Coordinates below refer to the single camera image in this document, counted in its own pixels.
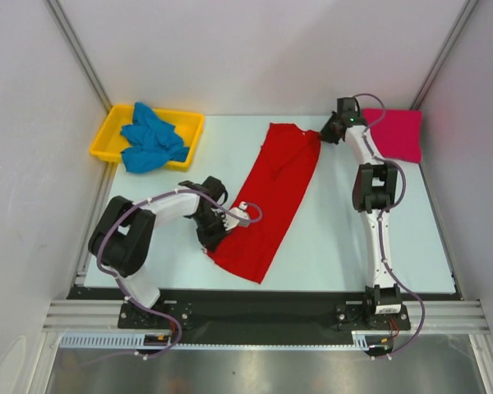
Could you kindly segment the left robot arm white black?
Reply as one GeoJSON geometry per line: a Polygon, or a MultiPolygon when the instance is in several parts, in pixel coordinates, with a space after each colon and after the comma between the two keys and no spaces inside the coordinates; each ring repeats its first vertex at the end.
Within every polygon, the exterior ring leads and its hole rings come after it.
{"type": "Polygon", "coordinates": [[[88,242],[102,273],[114,278],[135,306],[136,317],[148,328],[158,327],[167,312],[159,288],[146,272],[154,229],[174,219],[196,223],[198,241],[216,250],[237,225],[248,218],[242,206],[225,209],[228,191],[209,176],[201,184],[183,181],[169,192],[134,202],[121,195],[109,200],[88,242]]]}

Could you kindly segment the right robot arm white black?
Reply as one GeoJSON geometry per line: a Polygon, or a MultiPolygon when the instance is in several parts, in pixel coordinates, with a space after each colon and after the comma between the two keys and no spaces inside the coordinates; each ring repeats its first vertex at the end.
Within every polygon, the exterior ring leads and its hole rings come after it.
{"type": "Polygon", "coordinates": [[[355,312],[338,312],[341,324],[355,323],[371,330],[398,330],[403,300],[398,281],[392,275],[390,250],[390,211],[402,201],[405,191],[396,195],[398,180],[405,174],[396,163],[386,159],[371,136],[371,128],[385,119],[386,109],[368,122],[358,99],[360,94],[337,99],[337,109],[320,131],[328,144],[344,142],[357,160],[357,175],[352,188],[352,206],[360,214],[366,236],[368,275],[363,302],[355,312]]]}

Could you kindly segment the red t shirt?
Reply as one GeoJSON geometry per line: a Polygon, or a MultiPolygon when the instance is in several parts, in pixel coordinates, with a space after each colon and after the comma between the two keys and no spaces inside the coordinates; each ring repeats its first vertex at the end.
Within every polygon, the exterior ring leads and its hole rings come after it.
{"type": "Polygon", "coordinates": [[[232,231],[209,257],[225,271],[261,283],[305,196],[320,156],[320,137],[290,123],[272,123],[235,204],[259,222],[232,231]]]}

